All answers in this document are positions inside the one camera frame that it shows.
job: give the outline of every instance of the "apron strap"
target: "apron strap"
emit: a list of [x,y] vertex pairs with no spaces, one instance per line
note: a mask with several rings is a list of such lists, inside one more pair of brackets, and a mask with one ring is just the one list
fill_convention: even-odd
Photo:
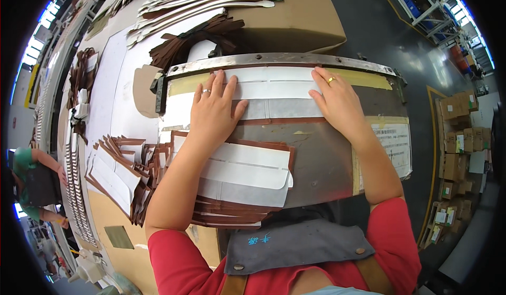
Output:
[[362,277],[371,292],[385,295],[394,294],[392,284],[381,266],[376,261],[376,258],[374,258],[374,255],[362,260],[356,260],[355,264],[357,265],[360,274],[362,274]]
[[228,275],[225,277],[220,295],[243,295],[246,290],[247,275]]
[[[355,264],[371,292],[385,295],[394,294],[392,284],[373,255],[362,260],[356,260]],[[246,290],[247,280],[247,275],[227,274],[220,295],[243,295]]]

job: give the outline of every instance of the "gray floor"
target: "gray floor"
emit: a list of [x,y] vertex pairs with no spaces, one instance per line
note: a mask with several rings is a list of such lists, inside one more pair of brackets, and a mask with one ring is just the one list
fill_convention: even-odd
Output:
[[[452,95],[471,88],[471,83],[449,61],[446,52],[435,48],[401,21],[387,0],[332,2],[348,38],[336,55],[357,58],[357,53],[361,53],[367,61],[398,69],[408,83],[404,95],[408,101],[413,173],[403,186],[416,240],[424,222],[433,175],[434,145],[427,85],[442,94]],[[400,8],[398,12],[405,15]],[[438,97],[434,93],[431,96],[432,99]],[[434,196],[437,196],[438,185],[436,178]],[[341,200],[339,206],[342,224],[367,227],[369,208],[363,195]]]

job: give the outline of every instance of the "green shirt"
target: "green shirt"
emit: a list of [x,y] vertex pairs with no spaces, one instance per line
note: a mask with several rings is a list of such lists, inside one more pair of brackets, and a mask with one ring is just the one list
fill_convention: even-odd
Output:
[[[31,156],[31,148],[19,147],[14,152],[14,173],[23,180],[26,186],[26,172],[29,169],[36,168],[38,162],[33,162]],[[25,213],[35,221],[39,221],[38,207],[28,205],[28,191],[24,188],[19,195],[19,204]]]

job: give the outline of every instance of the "worker's arm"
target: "worker's arm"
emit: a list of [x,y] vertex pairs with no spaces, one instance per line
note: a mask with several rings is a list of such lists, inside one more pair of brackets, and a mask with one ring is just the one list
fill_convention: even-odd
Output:
[[144,222],[147,239],[158,230],[185,231],[188,228],[200,172],[244,114],[246,100],[239,102],[232,111],[237,77],[231,77],[223,90],[224,76],[220,70],[217,76],[209,77],[204,88],[211,90],[210,93],[202,93],[202,84],[197,86],[191,109],[190,132],[149,201]]
[[41,221],[57,222],[61,227],[68,228],[68,220],[66,217],[56,214],[50,210],[45,210],[42,207],[38,208],[38,217]]
[[56,160],[54,160],[53,157],[51,157],[50,155],[39,149],[32,149],[31,153],[33,162],[39,162],[47,166],[54,172],[58,173],[58,178],[60,178],[60,182],[62,182],[63,185],[67,186],[67,177],[65,174],[65,169],[63,169],[63,167]]
[[[311,72],[323,96],[310,90],[326,120],[350,141],[362,170],[365,197],[371,209],[394,197],[403,197],[402,184],[380,141],[365,120],[360,100],[342,77],[316,67]],[[328,79],[336,80],[327,83]]]

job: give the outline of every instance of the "gray apron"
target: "gray apron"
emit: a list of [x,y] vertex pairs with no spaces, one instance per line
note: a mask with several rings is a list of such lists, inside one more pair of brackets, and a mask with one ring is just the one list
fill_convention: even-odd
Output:
[[231,234],[225,273],[249,275],[275,268],[361,260],[372,254],[374,248],[358,226],[345,227],[326,219],[271,224]]

